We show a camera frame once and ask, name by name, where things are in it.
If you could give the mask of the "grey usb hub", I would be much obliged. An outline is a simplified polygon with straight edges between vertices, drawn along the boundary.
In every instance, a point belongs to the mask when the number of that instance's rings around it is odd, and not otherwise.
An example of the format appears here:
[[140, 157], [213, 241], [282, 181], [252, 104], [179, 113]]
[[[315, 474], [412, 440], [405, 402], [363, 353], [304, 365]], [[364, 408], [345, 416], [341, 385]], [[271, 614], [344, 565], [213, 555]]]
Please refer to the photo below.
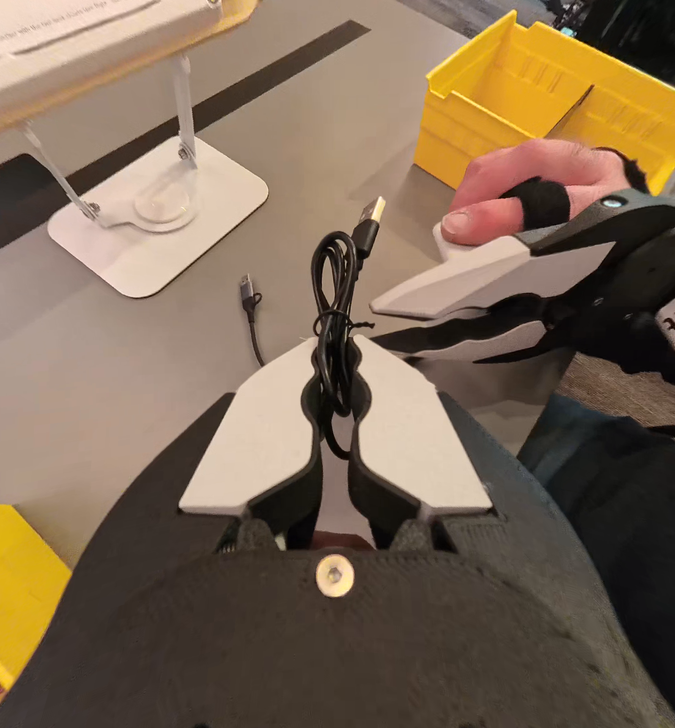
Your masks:
[[253, 280], [251, 279], [250, 274], [244, 275], [240, 281], [240, 295], [242, 310], [247, 317], [254, 357], [256, 358], [259, 366], [264, 367], [265, 361], [261, 353], [260, 343], [256, 331], [256, 310], [261, 302], [262, 295], [255, 290]]

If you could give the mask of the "white document stand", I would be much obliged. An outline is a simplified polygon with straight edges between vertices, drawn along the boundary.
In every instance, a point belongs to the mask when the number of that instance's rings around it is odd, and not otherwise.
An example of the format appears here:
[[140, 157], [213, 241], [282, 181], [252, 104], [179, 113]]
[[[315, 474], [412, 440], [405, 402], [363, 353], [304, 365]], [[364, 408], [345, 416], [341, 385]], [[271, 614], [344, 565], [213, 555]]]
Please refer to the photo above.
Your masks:
[[[267, 184], [196, 136], [187, 51], [246, 22], [259, 2], [156, 2], [27, 52], [0, 57], [0, 132], [17, 128], [69, 203], [48, 219], [62, 249], [114, 290], [162, 290], [263, 205]], [[33, 118], [167, 61], [177, 133], [78, 193]]]

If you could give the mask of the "person's dark jacket torso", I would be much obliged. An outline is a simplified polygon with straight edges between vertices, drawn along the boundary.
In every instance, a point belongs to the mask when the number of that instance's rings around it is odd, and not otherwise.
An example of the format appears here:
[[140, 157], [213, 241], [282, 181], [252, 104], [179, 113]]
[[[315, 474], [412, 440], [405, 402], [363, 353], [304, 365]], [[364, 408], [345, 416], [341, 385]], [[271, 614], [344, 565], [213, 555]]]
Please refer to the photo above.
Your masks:
[[675, 711], [675, 441], [588, 442], [554, 484], [619, 622]]

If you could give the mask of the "yellow plastic bin with divider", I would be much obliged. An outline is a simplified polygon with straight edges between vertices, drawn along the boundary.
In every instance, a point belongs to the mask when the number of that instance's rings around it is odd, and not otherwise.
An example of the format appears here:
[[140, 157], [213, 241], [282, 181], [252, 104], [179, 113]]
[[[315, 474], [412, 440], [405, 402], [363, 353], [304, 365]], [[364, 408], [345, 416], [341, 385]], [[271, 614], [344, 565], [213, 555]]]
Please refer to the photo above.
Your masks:
[[651, 193], [675, 175], [675, 87], [548, 25], [505, 14], [427, 75], [414, 162], [452, 188], [470, 161], [535, 138], [611, 148]]

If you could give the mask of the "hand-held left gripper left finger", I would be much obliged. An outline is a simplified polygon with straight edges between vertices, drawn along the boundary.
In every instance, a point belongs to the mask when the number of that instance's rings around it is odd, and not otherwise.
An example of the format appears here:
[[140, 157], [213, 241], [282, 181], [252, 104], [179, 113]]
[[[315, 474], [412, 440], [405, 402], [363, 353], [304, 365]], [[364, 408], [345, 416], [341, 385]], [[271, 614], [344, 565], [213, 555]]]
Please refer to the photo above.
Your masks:
[[322, 501], [316, 343], [301, 342], [238, 388], [180, 511], [260, 519], [286, 546], [310, 546]]

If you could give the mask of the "printed instruction sheet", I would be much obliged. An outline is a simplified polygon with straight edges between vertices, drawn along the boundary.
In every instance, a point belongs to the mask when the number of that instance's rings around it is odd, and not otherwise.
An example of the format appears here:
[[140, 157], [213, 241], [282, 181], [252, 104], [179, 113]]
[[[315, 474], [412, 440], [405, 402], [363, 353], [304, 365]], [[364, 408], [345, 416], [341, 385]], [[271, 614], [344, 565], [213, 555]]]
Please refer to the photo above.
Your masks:
[[0, 1], [0, 57], [59, 41], [153, 1]]

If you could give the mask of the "person's blue jeans leg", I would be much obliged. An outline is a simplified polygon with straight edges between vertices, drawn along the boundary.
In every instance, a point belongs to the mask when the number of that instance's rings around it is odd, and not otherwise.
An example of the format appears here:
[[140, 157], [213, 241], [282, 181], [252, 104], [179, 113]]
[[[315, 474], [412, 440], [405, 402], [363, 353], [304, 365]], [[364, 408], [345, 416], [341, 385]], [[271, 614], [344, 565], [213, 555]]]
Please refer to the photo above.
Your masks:
[[552, 395], [518, 459], [568, 517], [640, 486], [675, 439]]

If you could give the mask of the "person's right hand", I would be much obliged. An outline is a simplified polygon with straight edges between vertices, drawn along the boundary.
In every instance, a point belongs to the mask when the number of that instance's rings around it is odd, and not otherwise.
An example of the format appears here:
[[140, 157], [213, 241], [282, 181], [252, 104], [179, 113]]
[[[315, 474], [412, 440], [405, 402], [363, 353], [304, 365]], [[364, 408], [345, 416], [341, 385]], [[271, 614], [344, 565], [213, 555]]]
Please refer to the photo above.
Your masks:
[[570, 218], [603, 196], [631, 187], [623, 160], [612, 151], [568, 141], [527, 141], [469, 163], [449, 212], [442, 219], [443, 238], [456, 245], [479, 246], [533, 229], [519, 198], [501, 198], [533, 177], [565, 188]]

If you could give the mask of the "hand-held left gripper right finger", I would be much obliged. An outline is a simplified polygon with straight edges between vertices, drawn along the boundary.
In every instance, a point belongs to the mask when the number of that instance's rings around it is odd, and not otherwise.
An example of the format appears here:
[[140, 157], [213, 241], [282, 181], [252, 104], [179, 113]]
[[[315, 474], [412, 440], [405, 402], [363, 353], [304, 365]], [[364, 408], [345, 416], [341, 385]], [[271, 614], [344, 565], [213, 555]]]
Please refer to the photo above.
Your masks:
[[362, 335], [351, 340], [352, 505], [380, 547], [404, 522], [486, 515], [493, 503], [424, 375]]

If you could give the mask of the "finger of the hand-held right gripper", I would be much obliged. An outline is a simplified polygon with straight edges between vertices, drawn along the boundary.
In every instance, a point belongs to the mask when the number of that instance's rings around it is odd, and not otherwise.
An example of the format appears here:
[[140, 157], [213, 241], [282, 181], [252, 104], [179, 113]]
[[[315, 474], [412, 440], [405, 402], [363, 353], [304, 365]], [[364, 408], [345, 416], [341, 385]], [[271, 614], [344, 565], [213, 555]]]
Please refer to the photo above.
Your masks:
[[559, 296], [597, 270], [615, 245], [603, 242], [534, 256], [514, 236], [460, 246], [446, 241], [437, 223], [433, 237], [441, 264], [378, 296], [369, 305], [374, 314], [439, 320], [465, 310], [486, 310], [513, 296]]
[[546, 335], [540, 321], [446, 321], [374, 336], [404, 358], [478, 362], [533, 348]]

